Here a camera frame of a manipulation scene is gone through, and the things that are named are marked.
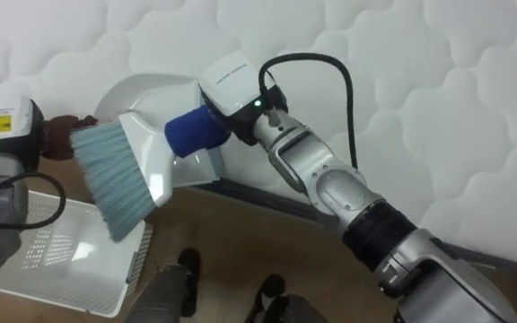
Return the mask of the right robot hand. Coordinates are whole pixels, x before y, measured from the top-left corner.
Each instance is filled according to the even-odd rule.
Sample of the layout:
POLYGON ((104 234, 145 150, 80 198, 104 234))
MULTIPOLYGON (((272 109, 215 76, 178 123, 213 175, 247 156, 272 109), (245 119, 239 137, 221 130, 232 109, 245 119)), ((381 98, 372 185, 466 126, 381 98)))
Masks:
POLYGON ((203 100, 216 117, 245 144, 258 143, 253 134, 267 104, 259 92, 259 68, 235 51, 210 65, 198 78, 203 100))

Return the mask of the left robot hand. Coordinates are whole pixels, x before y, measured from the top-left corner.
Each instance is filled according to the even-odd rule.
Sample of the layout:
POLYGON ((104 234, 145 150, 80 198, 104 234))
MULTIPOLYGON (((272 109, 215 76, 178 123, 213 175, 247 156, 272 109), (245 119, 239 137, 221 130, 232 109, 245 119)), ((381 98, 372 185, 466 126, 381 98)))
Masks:
POLYGON ((15 156, 26 171, 35 171, 44 142, 44 121, 29 97, 0 96, 0 153, 15 156))

